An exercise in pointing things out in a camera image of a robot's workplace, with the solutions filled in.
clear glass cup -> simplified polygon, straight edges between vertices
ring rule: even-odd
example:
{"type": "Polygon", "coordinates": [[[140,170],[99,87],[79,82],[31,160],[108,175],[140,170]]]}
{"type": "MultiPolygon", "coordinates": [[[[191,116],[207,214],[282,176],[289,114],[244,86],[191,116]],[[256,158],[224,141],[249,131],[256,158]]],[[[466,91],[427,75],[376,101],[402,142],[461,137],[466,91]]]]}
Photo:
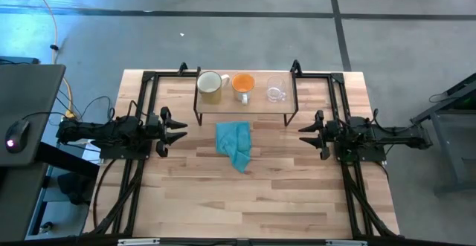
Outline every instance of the clear glass cup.
{"type": "Polygon", "coordinates": [[[279,76],[273,76],[268,79],[268,90],[266,91],[270,102],[284,101],[286,99],[286,84],[284,79],[279,76]]]}

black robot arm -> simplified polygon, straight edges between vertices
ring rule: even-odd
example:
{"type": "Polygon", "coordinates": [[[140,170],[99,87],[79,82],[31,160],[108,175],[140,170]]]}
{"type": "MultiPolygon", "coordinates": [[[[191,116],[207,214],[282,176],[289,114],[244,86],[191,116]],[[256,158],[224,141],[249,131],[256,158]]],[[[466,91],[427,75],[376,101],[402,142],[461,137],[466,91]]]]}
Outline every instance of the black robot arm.
{"type": "Polygon", "coordinates": [[[315,122],[299,132],[318,131],[317,137],[300,137],[316,149],[322,149],[321,159],[330,156],[327,142],[335,143],[340,161],[385,161],[384,145],[403,144],[411,148],[427,149],[432,145],[427,131],[421,125],[410,127],[381,127],[376,121],[376,112],[372,120],[363,117],[351,117],[350,122],[328,120],[324,125],[324,113],[315,114],[315,122]]]}
{"type": "Polygon", "coordinates": [[[172,120],[172,114],[167,107],[161,109],[158,115],[151,114],[147,123],[143,123],[133,116],[116,117],[104,124],[81,123],[77,120],[67,119],[60,123],[57,138],[58,143],[79,139],[93,139],[93,145],[104,149],[106,152],[120,154],[122,158],[134,159],[136,153],[148,155],[149,141],[158,140],[155,150],[161,157],[167,157],[168,149],[165,145],[171,145],[186,132],[169,133],[167,129],[180,129],[187,124],[172,120]]]}

gray floor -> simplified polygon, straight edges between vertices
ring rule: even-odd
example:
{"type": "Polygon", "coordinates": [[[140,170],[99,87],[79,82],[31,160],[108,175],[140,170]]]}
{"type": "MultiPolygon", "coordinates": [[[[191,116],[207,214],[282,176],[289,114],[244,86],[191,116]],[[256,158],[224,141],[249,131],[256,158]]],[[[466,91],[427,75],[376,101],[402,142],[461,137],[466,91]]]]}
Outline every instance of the gray floor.
{"type": "MultiPolygon", "coordinates": [[[[67,8],[332,12],[330,0],[49,1],[52,7],[67,8]]],[[[338,1],[342,13],[476,13],[476,0],[338,1]]],[[[0,0],[0,8],[15,6],[43,4],[0,0]]],[[[49,16],[0,14],[0,19],[1,55],[51,61],[49,16]]],[[[334,19],[57,16],[57,21],[62,48],[58,62],[67,66],[79,108],[103,94],[115,100],[125,68],[177,68],[185,61],[190,67],[285,70],[299,59],[305,70],[343,71],[334,19]]],[[[344,20],[343,26],[352,70],[364,72],[370,102],[379,108],[385,125],[408,124],[410,117],[431,105],[430,95],[476,70],[474,21],[344,20]]],[[[105,101],[92,106],[85,120],[105,120],[106,107],[105,101]]],[[[62,110],[58,104],[54,109],[62,110]]],[[[55,131],[48,126],[44,141],[53,143],[55,131]]],[[[441,198],[433,194],[434,187],[449,183],[448,164],[438,145],[427,151],[396,146],[388,163],[402,235],[476,244],[476,192],[441,198]]]]}

teal rag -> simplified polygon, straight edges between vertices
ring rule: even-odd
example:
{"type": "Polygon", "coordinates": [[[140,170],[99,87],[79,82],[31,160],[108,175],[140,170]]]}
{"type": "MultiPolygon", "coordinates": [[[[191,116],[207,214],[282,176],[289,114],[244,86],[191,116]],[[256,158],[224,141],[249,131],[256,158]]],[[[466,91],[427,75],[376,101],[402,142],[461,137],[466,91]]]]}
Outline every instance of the teal rag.
{"type": "Polygon", "coordinates": [[[230,157],[231,164],[241,173],[250,162],[251,135],[249,122],[216,124],[216,151],[230,157]]]}

white mug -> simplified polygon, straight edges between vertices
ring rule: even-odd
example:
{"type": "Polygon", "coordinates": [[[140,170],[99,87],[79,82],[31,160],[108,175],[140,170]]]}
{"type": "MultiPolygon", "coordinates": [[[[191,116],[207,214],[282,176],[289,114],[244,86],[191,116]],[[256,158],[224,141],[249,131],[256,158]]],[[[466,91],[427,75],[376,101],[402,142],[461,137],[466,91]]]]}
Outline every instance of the white mug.
{"type": "Polygon", "coordinates": [[[216,104],[222,98],[222,88],[230,82],[227,74],[220,76],[215,71],[206,71],[200,74],[196,81],[202,100],[206,103],[216,104]]]}
{"type": "Polygon", "coordinates": [[[251,90],[254,88],[254,78],[250,74],[237,74],[233,77],[231,86],[235,98],[244,106],[248,105],[251,90]]]}

